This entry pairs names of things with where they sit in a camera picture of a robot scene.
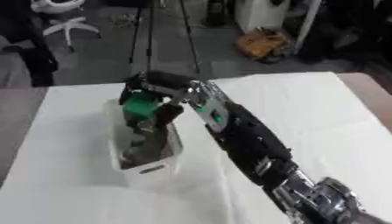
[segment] white box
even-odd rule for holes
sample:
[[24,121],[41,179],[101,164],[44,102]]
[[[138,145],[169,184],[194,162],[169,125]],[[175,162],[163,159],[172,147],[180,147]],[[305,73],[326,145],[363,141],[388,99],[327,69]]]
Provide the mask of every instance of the white box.
[[121,172],[126,178],[129,187],[149,188],[162,185],[170,181],[172,176],[178,172],[178,157],[183,147],[174,124],[168,125],[167,147],[171,148],[172,155],[156,162],[139,165],[128,170],[120,166],[120,152],[124,147],[130,146],[132,135],[131,128],[125,124],[122,107],[118,100],[110,100],[104,104],[104,114],[108,120],[109,140],[108,146],[113,168]]
[[244,33],[257,27],[279,29],[289,9],[290,1],[275,6],[270,0],[239,0],[235,4],[235,21]]

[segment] white tablecloth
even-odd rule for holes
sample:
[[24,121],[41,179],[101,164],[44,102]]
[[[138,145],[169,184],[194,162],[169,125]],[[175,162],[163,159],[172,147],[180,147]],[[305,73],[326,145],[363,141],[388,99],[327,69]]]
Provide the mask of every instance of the white tablecloth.
[[[314,180],[349,185],[392,221],[392,137],[333,73],[219,80],[293,149]],[[0,191],[2,223],[288,223],[186,107],[176,120],[180,170],[156,189],[127,188],[113,171],[102,104],[123,84],[51,87]]]

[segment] white plastic basket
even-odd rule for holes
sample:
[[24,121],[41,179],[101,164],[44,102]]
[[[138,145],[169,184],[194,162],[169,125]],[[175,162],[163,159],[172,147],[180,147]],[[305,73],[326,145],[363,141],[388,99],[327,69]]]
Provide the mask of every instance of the white plastic basket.
[[108,147],[113,168],[121,172],[126,178],[129,187],[149,188],[152,186],[162,185],[165,181],[171,179],[178,169],[178,157],[183,147],[179,140],[179,135],[174,124],[168,125],[168,147],[172,155],[161,160],[139,165],[128,170],[121,169],[120,152],[124,147],[130,146],[132,130],[125,125],[122,107],[118,105],[117,100],[110,100],[104,104],[104,114],[108,120],[109,140]]

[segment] tripod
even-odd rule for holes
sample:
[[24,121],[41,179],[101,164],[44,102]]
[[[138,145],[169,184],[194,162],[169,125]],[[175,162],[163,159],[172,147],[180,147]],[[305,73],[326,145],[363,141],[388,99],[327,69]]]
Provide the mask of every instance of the tripod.
[[[179,4],[181,7],[183,19],[184,19],[186,36],[188,38],[188,42],[191,47],[195,72],[196,72],[196,74],[200,74],[201,73],[200,64],[198,61],[196,48],[194,46],[193,39],[191,36],[192,29],[191,29],[191,26],[189,25],[189,22],[188,22],[188,16],[186,14],[186,7],[184,5],[184,0],[179,0]],[[130,64],[132,64],[134,62],[134,54],[135,54],[135,48],[136,48],[136,44],[137,44],[137,34],[139,31],[140,17],[142,15],[143,8],[144,8],[143,5],[139,5],[137,7],[136,18],[135,18],[135,20],[136,20],[135,21],[135,30],[134,30],[134,34],[133,34],[132,47],[131,47],[130,56],[129,56],[129,63]],[[150,0],[149,10],[150,10],[150,21],[149,21],[149,33],[148,33],[148,45],[147,45],[147,49],[146,49],[146,56],[147,56],[146,72],[151,70],[151,55],[152,55],[151,47],[152,47],[152,34],[153,34],[153,28],[154,28],[154,0]]]

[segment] robotic arm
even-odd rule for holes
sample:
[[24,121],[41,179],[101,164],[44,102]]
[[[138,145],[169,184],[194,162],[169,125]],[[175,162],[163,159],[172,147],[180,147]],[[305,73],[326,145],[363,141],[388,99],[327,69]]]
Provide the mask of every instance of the robotic arm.
[[[291,223],[387,223],[365,213],[355,194],[338,180],[324,178],[314,183],[308,179],[292,161],[291,150],[211,81],[150,71],[129,78],[120,104],[135,93],[160,101],[170,98],[152,114],[158,129],[171,123],[183,112],[181,104],[188,103],[235,165],[264,190]],[[135,119],[127,124],[135,128],[144,118]]]

